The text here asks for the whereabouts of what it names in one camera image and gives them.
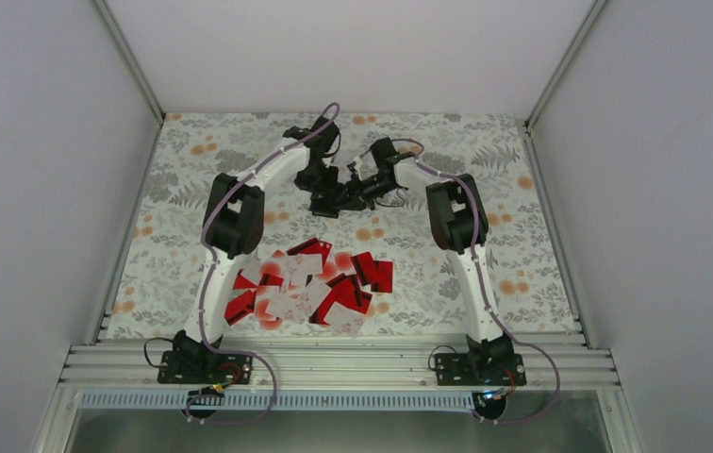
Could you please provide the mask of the black card holder wallet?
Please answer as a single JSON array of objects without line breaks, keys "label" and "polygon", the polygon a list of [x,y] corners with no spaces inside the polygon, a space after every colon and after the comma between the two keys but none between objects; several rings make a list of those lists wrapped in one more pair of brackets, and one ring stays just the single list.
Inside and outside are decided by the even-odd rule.
[{"label": "black card holder wallet", "polygon": [[362,210],[362,206],[348,192],[313,193],[310,197],[313,215],[337,219],[344,210]]}]

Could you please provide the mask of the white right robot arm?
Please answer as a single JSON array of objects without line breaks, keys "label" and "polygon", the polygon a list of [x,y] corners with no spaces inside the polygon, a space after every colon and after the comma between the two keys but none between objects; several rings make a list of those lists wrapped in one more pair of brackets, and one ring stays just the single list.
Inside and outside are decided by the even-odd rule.
[{"label": "white right robot arm", "polygon": [[374,142],[368,153],[373,157],[376,174],[362,179],[361,159],[356,158],[347,164],[347,186],[368,204],[396,189],[425,194],[432,236],[455,271],[471,321],[466,334],[469,375],[477,383],[492,383],[515,352],[498,318],[498,306],[488,283],[489,225],[473,177],[444,173],[425,164],[420,155],[400,153],[390,138]]}]

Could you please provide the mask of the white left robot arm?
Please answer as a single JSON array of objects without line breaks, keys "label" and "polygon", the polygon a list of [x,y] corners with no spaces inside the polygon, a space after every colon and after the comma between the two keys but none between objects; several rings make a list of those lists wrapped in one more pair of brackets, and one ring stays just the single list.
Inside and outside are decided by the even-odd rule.
[{"label": "white left robot arm", "polygon": [[321,116],[311,129],[286,130],[263,161],[213,180],[201,234],[205,276],[193,312],[173,340],[182,370],[194,381],[217,374],[224,327],[254,312],[261,275],[243,277],[240,271],[261,241],[266,194],[308,166],[321,169],[338,136],[334,121]]}]

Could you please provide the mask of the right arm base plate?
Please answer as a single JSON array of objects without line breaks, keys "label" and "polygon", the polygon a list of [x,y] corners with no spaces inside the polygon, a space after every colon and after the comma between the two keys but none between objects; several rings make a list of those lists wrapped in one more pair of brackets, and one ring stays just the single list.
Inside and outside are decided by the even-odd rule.
[{"label": "right arm base plate", "polygon": [[439,386],[525,386],[527,377],[522,356],[473,363],[466,353],[438,353],[432,367]]}]

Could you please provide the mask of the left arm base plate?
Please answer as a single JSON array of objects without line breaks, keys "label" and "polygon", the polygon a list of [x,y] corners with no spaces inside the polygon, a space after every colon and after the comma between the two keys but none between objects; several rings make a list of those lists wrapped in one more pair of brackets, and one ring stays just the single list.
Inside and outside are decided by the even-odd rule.
[{"label": "left arm base plate", "polygon": [[212,354],[204,358],[166,351],[158,368],[159,384],[245,385],[250,382],[253,358]]}]

